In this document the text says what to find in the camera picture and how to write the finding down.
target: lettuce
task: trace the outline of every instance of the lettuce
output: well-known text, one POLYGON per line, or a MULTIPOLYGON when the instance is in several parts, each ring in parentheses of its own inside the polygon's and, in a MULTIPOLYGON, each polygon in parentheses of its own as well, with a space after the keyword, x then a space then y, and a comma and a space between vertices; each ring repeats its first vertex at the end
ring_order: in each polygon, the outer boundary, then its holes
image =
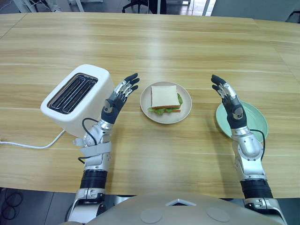
MULTIPOLYGON (((177 93, 177 98, 178 98, 178 101, 180 103, 180 105, 182 105, 183 101, 182 101, 182 98, 180 96, 180 94, 177 93)), ((162 109, 152 109, 151 107, 148 108, 148 111, 149 112, 155 112, 157 113, 158 115, 162 115, 164 114, 164 112, 166 113, 172 113, 174 110, 176 109, 180 109, 180 107, 175 107, 175 108, 162 108, 162 109)))

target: gray circle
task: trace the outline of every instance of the gray circle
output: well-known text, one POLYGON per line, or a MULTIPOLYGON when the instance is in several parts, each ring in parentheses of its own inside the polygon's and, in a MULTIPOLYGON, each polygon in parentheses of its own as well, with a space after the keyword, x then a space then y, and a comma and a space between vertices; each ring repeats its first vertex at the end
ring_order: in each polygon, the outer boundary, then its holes
POLYGON ((209 215, 210 218, 219 222, 226 223, 230 220, 230 216, 228 215, 228 213, 219 208, 214 208, 214 207, 207 208, 206 213, 207 215, 209 215))
POLYGON ((146 209, 140 215, 141 220, 147 224, 157 223, 162 217, 161 210, 155 208, 146 209))

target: white power cord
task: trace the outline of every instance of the white power cord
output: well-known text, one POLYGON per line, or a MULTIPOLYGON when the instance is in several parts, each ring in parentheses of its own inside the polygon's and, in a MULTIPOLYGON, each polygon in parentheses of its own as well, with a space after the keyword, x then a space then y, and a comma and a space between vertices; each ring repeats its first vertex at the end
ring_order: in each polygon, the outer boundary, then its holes
POLYGON ((50 147, 51 145, 53 145, 60 138, 60 136, 62 136, 62 134, 64 132, 65 132, 65 130, 62 130, 61 133, 59 135, 57 135, 57 137, 50 144, 43 146, 43 147, 19 144, 19 143, 14 143, 14 142, 0 142, 0 144, 13 144, 13 145, 18 145, 18 146, 30 148, 30 149, 46 149, 46 148, 50 147))
POLYGON ((13 0, 11 0, 8 4, 6 4, 5 6, 3 6, 2 8, 0 8, 0 11, 1 11, 2 9, 4 9, 6 6, 10 5, 12 2, 13 2, 13 0))

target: plate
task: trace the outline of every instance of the plate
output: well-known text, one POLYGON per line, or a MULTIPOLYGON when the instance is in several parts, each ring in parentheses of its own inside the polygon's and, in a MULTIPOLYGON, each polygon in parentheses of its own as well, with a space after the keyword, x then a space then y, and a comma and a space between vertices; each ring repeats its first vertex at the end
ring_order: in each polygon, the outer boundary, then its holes
MULTIPOLYGON (((255 108, 253 105, 247 103, 247 102, 243 102, 241 101, 246 116, 247 116, 247 125, 249 127, 249 129, 256 129, 256 130, 261 130, 264 135, 265 138, 267 138, 268 136, 268 124, 267 121, 265 119, 265 117, 263 116, 263 114, 257 109, 255 108)), ((227 113, 226 110, 223 106, 223 104, 220 104, 217 108, 216 111, 216 118, 217 118, 217 123, 219 125, 219 127, 223 130, 223 132, 228 136, 231 137, 231 129, 230 126, 227 122, 227 113)), ((255 137, 257 138, 257 140, 259 142, 263 141, 263 136, 256 131, 253 131, 253 134, 255 135, 255 137)))
POLYGON ((186 118, 189 113, 191 112, 192 109, 192 99, 183 87, 181 87, 179 84, 169 82, 169 81, 161 81, 157 83, 153 83, 149 85, 141 94, 141 99, 140 99, 140 105, 143 113, 151 120, 157 122, 157 123, 162 123, 162 124, 171 124, 171 123, 177 123, 184 118, 186 118), (148 108, 151 107, 151 86, 172 86, 176 85, 177 92, 180 94, 182 98, 182 105, 180 107, 180 112, 172 112, 172 113, 167 113, 165 112, 162 115, 158 115, 155 112, 149 112, 148 108))

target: green plate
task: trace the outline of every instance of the green plate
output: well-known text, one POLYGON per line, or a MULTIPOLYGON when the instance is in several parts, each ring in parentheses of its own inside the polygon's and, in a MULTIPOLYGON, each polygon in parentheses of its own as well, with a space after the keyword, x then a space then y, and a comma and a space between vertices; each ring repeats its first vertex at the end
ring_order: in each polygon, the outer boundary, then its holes
MULTIPOLYGON (((263 114, 253 105, 243 101, 241 101, 241 103, 246 112, 248 127, 250 129, 261 130, 264 133, 265 138, 267 138, 269 128, 263 114)), ((231 137, 231 129, 227 122, 227 113, 223 104, 220 104, 219 107, 217 108, 216 118, 219 127, 223 130, 223 132, 227 136, 231 137)), ((260 142, 263 141, 263 136, 259 132, 253 131, 253 134, 256 136, 258 141, 260 142)))

